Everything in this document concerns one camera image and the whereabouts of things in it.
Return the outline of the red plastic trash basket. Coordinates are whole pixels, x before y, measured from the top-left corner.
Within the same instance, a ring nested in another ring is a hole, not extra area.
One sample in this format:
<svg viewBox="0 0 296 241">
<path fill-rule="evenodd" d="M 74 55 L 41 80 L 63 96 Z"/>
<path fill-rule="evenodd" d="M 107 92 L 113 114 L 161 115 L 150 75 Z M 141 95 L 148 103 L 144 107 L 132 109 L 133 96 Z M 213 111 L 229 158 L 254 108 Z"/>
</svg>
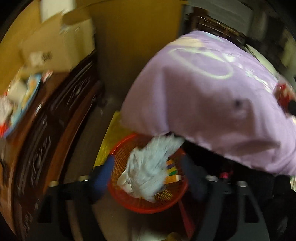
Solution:
<svg viewBox="0 0 296 241">
<path fill-rule="evenodd" d="M 184 139 L 133 133 L 110 152 L 114 168 L 108 190 L 123 207 L 137 213 L 162 212 L 181 200 L 188 181 L 181 168 Z"/>
</svg>

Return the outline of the cardboard box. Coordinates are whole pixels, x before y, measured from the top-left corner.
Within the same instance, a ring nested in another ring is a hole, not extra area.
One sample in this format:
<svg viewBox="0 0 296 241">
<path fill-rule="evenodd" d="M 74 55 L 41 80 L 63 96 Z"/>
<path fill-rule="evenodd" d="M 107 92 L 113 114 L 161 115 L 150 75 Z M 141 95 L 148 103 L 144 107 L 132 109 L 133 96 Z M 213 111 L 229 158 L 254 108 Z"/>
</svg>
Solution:
<svg viewBox="0 0 296 241">
<path fill-rule="evenodd" d="M 94 34 L 92 18 L 85 9 L 57 13 L 20 43 L 25 65 L 69 72 L 95 50 Z"/>
</svg>

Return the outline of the blue tray with clutter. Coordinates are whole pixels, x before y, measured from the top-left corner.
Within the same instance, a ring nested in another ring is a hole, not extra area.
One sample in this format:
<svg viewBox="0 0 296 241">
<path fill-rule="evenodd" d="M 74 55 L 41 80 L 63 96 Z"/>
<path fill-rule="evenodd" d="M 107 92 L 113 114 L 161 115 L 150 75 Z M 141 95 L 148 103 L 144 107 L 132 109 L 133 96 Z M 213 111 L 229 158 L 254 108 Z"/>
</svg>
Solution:
<svg viewBox="0 0 296 241">
<path fill-rule="evenodd" d="M 18 74 L 1 95 L 1 138 L 8 137 L 23 118 L 41 84 L 41 73 Z"/>
</svg>

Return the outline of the grey tissue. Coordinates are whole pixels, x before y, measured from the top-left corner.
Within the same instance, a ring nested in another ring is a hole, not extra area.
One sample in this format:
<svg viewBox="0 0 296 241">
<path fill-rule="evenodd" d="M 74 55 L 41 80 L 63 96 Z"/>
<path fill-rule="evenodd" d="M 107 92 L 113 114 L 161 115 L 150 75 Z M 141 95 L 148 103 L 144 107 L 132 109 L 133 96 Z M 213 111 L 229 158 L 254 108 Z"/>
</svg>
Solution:
<svg viewBox="0 0 296 241">
<path fill-rule="evenodd" d="M 183 138 L 174 135 L 158 136 L 142 149 L 134 148 L 117 185 L 134 198 L 154 203 L 155 195 L 167 185 L 164 184 L 168 175 L 166 162 L 183 143 Z"/>
</svg>

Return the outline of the clear cup red contents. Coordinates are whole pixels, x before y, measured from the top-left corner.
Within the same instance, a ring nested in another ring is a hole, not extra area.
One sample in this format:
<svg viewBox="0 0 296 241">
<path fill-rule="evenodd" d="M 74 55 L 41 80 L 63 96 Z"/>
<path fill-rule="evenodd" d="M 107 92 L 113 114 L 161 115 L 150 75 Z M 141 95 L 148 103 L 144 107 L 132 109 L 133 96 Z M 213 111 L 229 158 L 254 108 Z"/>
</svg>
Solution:
<svg viewBox="0 0 296 241">
<path fill-rule="evenodd" d="M 290 83 L 286 80 L 279 80 L 273 93 L 284 113 L 287 115 L 296 116 L 295 90 L 290 85 Z"/>
</svg>

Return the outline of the purple bed blanket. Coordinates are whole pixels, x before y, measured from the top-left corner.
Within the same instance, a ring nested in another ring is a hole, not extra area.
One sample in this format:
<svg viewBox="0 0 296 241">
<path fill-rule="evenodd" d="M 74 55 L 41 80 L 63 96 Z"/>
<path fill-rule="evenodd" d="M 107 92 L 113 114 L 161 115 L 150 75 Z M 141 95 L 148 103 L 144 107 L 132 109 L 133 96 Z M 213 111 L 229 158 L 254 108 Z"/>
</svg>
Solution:
<svg viewBox="0 0 296 241">
<path fill-rule="evenodd" d="M 278 79 L 232 42 L 192 31 L 147 63 L 121 107 L 150 136 L 172 132 L 249 168 L 295 175 L 295 118 L 279 106 Z"/>
</svg>

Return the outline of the orange medicine box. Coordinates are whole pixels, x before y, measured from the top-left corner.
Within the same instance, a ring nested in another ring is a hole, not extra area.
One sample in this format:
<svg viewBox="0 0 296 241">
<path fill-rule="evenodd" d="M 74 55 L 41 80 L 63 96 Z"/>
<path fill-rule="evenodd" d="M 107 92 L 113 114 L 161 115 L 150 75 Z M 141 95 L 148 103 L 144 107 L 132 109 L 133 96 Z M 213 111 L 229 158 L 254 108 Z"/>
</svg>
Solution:
<svg viewBox="0 0 296 241">
<path fill-rule="evenodd" d="M 170 159 L 166 162 L 167 177 L 165 178 L 164 184 L 177 183 L 182 180 L 182 176 L 179 175 L 175 162 Z"/>
</svg>

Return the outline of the dark wooden dresser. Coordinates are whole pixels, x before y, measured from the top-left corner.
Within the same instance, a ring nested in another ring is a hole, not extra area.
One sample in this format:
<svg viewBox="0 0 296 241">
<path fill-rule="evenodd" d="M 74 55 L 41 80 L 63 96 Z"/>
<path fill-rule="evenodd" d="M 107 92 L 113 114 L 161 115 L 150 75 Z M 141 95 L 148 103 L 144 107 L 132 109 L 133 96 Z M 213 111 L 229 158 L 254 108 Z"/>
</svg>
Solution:
<svg viewBox="0 0 296 241">
<path fill-rule="evenodd" d="M 60 178 L 79 128 L 104 95 L 97 65 L 93 51 L 70 72 L 52 74 L 1 140 L 1 215 L 20 240 L 28 237 L 49 183 Z"/>
</svg>

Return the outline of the yellow patterned floor mat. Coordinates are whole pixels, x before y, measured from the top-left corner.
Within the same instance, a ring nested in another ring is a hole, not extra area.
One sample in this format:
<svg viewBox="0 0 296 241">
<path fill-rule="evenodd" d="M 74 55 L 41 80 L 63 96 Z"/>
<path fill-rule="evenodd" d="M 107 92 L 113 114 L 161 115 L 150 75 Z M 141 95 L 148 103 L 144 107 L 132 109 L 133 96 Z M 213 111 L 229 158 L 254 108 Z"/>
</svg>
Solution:
<svg viewBox="0 0 296 241">
<path fill-rule="evenodd" d="M 132 131 L 129 128 L 126 128 L 122 125 L 121 112 L 116 111 L 111 119 L 111 122 L 101 143 L 99 152 L 94 163 L 94 167 L 103 165 L 112 148 L 120 140 L 130 135 L 131 133 Z"/>
</svg>

